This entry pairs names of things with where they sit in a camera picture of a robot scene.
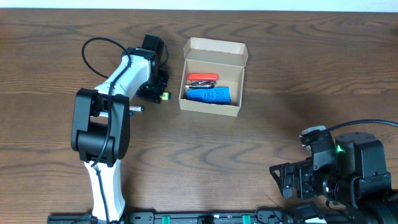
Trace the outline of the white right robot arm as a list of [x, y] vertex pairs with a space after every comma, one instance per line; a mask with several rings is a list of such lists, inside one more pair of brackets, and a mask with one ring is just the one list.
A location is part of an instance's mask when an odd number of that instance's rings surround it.
[[324, 196], [345, 206], [352, 223], [397, 223], [397, 191], [387, 171], [384, 146], [369, 133], [346, 133], [333, 138], [315, 130], [300, 140], [312, 155], [304, 161], [270, 167], [285, 198]]

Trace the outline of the blue whiteboard duster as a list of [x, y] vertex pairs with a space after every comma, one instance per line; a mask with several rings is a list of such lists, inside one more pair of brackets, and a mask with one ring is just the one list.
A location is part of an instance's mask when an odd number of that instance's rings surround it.
[[228, 87], [188, 90], [187, 99], [191, 101], [218, 105], [231, 103], [231, 97]]

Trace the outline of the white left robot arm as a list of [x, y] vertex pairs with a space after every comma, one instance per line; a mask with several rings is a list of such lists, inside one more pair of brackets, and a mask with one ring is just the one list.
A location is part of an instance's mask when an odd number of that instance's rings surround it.
[[140, 47], [122, 48], [121, 63], [94, 89], [75, 97], [71, 147], [90, 176], [93, 223], [126, 223], [121, 189], [121, 161], [130, 142], [130, 102], [134, 96], [160, 103], [168, 73], [162, 55], [168, 50], [157, 35], [146, 34]]

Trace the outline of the brown cardboard box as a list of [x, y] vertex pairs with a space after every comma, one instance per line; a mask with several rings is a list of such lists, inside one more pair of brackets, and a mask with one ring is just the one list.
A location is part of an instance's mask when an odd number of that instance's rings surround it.
[[236, 117], [248, 60], [246, 45], [192, 37], [183, 55], [180, 109]]

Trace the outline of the red stapler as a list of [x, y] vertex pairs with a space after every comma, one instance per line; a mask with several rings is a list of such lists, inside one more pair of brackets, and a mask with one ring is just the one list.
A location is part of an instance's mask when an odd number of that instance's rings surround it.
[[189, 73], [186, 87], [189, 89], [214, 88], [219, 75], [216, 73]]

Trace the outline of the yellow highlighter pen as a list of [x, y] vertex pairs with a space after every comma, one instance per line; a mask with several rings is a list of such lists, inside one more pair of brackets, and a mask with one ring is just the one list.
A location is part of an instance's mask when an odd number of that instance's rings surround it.
[[163, 92], [160, 98], [162, 100], [171, 100], [171, 94], [169, 92]]

